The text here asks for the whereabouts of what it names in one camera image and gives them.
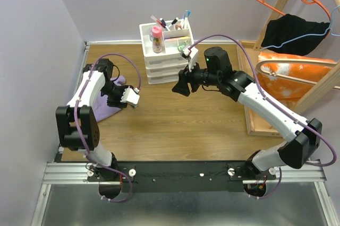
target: marker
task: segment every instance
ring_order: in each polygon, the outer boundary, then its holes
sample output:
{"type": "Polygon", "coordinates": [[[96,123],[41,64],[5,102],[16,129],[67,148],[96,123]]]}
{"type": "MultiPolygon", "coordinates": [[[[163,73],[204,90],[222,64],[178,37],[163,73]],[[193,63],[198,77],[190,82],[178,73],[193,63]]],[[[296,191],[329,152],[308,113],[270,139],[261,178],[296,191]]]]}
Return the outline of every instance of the marker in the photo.
{"type": "Polygon", "coordinates": [[[154,15],[151,16],[151,19],[152,19],[155,23],[158,23],[160,26],[162,26],[163,28],[165,28],[164,24],[162,24],[162,22],[160,22],[157,18],[155,18],[154,15]]]}
{"type": "Polygon", "coordinates": [[[184,15],[183,15],[182,20],[181,20],[181,26],[182,26],[182,27],[183,27],[183,25],[184,25],[185,14],[186,14],[186,11],[184,12],[184,15]]]}
{"type": "Polygon", "coordinates": [[[185,18],[184,18],[184,26],[183,26],[184,29],[187,29],[187,28],[188,28],[188,17],[189,17],[189,15],[190,15],[190,13],[191,13],[190,10],[187,10],[187,11],[186,11],[186,15],[185,15],[185,18]]]}
{"type": "Polygon", "coordinates": [[[169,27],[166,26],[166,22],[164,21],[164,19],[163,19],[163,18],[160,18],[159,20],[160,20],[161,23],[165,26],[165,28],[166,28],[168,31],[170,31],[169,27]]]}
{"type": "Polygon", "coordinates": [[[182,37],[173,37],[173,38],[167,38],[164,39],[165,41],[173,41],[173,40],[179,40],[179,39],[190,39],[189,36],[182,36],[182,37]]]}
{"type": "Polygon", "coordinates": [[[175,23],[177,23],[178,20],[179,20],[179,18],[175,18],[175,19],[171,22],[171,24],[169,25],[169,28],[170,28],[171,26],[173,26],[175,23]]]}

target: black cloth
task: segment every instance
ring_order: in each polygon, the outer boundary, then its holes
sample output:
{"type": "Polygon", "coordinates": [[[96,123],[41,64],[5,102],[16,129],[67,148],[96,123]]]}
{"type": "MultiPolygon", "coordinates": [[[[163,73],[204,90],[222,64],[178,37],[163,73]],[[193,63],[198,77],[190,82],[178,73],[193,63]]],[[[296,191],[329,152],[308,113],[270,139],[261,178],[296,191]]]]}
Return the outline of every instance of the black cloth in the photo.
{"type": "MultiPolygon", "coordinates": [[[[328,27],[329,23],[308,22],[298,16],[286,14],[277,20],[269,21],[261,46],[280,46],[283,42],[309,33],[323,34],[328,27]]],[[[326,35],[306,36],[284,44],[280,48],[268,49],[280,54],[303,56],[312,52],[326,35]]]]}

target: metal floor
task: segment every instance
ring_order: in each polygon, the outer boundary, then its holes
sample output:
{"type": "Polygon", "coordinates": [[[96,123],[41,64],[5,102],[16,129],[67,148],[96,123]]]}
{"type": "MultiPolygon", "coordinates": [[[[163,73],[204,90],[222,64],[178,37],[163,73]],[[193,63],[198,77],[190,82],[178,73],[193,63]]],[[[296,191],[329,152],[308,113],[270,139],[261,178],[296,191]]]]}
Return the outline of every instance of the metal floor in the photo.
{"type": "Polygon", "coordinates": [[[266,199],[245,193],[136,193],[125,203],[100,200],[96,185],[52,185],[42,225],[323,226],[313,182],[282,183],[266,199]]]}

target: pink bottle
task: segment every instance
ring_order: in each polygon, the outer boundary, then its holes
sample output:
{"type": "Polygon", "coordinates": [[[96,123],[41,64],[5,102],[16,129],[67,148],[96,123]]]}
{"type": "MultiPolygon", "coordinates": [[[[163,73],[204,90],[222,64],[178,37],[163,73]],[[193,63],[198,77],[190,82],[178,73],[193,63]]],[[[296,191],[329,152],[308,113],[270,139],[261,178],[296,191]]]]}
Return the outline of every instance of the pink bottle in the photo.
{"type": "Polygon", "coordinates": [[[155,53],[160,53],[164,49],[162,28],[159,26],[152,27],[152,49],[155,53]]]}

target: bottle cap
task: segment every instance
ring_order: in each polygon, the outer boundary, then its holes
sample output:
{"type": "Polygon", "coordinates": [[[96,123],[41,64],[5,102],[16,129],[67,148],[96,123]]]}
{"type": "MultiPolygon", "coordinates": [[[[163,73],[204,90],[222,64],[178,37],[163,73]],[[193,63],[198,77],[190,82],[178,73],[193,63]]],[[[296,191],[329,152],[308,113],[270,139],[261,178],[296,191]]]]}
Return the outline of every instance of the bottle cap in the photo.
{"type": "Polygon", "coordinates": [[[162,28],[159,26],[152,27],[152,36],[154,38],[161,38],[162,37],[162,28]]]}

